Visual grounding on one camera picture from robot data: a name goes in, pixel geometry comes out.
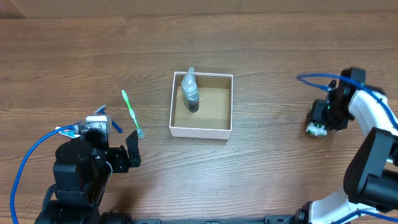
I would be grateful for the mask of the green toothbrush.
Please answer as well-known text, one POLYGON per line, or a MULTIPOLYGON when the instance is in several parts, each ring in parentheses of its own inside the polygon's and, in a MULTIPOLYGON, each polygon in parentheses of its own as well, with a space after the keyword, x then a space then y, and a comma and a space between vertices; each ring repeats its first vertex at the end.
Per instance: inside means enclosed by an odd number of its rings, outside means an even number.
POLYGON ((128 98, 127 93, 124 90, 121 90, 121 94, 122 94, 122 98, 125 101, 126 106, 128 108, 129 115, 130 115, 131 119, 133 120, 134 124, 136 125, 136 131, 137 131, 137 134, 138 134, 138 138, 139 139, 144 139, 145 138, 144 132, 143 132, 142 128, 139 126, 139 123, 137 122, 137 118, 136 118, 135 112, 134 112, 134 110, 133 110, 133 108, 132 108, 132 106, 131 106, 131 104, 129 102, 129 98, 128 98))

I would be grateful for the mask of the green soap box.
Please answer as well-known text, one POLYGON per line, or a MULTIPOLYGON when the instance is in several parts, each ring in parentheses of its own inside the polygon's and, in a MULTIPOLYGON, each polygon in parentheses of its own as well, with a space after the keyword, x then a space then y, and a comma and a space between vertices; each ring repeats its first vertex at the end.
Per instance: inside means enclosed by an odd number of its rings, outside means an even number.
POLYGON ((327 130, 325 125, 310 121, 307 124, 306 133, 311 136, 322 137, 327 135, 327 130))

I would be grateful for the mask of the clear spray bottle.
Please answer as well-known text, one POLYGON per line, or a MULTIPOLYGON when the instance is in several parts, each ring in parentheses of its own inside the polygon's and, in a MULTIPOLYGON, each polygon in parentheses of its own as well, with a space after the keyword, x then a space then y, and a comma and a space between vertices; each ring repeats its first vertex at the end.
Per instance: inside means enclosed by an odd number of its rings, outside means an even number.
POLYGON ((194 71, 194 68, 190 67, 181 82, 184 105, 192 113, 198 111, 200 100, 194 71))

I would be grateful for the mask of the pink cardboard box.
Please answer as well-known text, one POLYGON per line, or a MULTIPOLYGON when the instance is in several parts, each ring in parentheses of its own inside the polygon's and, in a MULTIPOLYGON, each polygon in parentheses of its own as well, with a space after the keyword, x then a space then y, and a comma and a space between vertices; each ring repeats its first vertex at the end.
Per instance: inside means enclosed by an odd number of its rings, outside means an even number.
POLYGON ((195 73, 200 107, 185 107, 181 82, 186 73, 175 72, 170 104, 169 129, 173 137, 229 139, 233 127, 233 76, 195 73))

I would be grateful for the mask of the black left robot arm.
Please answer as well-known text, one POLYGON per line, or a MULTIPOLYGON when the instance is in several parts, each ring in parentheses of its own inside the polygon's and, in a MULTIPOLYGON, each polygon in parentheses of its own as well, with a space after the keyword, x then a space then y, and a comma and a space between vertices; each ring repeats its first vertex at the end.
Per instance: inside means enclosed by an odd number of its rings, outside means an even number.
POLYGON ((125 146, 110 147, 104 134, 88 131, 59 146, 55 184, 47 190, 36 223, 132 223, 130 214, 100 213, 99 206, 113 174, 140 166, 138 140, 133 131, 125 146))

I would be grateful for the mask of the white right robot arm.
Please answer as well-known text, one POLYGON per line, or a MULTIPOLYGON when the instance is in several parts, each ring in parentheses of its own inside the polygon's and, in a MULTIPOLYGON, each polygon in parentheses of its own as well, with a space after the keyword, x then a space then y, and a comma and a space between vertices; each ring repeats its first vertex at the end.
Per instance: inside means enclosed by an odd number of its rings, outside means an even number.
POLYGON ((307 133, 321 136, 341 131, 356 120, 364 141, 350 162, 341 189, 309 202, 287 219, 287 223, 349 223, 364 215, 390 222, 385 214, 397 209, 397 173, 385 168, 397 164, 397 118, 385 95, 363 82, 332 80, 320 89, 325 100, 314 101, 307 133))

